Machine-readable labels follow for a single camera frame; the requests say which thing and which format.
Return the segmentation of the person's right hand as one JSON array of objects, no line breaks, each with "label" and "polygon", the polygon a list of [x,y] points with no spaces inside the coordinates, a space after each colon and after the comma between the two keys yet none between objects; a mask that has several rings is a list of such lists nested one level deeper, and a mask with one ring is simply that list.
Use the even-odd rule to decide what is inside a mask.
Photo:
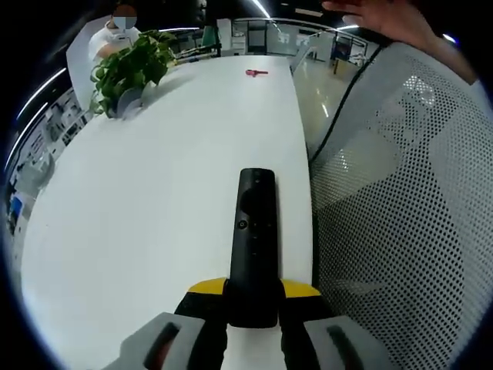
[{"label": "person's right hand", "polygon": [[422,13],[409,1],[322,1],[330,12],[342,12],[343,21],[425,50],[436,35]]}]

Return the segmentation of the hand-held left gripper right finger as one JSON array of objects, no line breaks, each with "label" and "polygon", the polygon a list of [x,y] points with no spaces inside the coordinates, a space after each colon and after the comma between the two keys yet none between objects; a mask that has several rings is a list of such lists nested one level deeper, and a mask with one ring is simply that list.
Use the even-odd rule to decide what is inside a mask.
[{"label": "hand-held left gripper right finger", "polygon": [[336,316],[316,288],[281,282],[281,349],[288,369],[389,368],[383,343],[348,316]]}]

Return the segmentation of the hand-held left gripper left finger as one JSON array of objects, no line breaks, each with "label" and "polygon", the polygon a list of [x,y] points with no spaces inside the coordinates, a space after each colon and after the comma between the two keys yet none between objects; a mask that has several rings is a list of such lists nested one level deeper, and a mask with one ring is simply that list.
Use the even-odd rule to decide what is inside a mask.
[{"label": "hand-held left gripper left finger", "polygon": [[201,281],[173,313],[163,312],[122,341],[112,369],[220,369],[227,346],[224,277]]}]

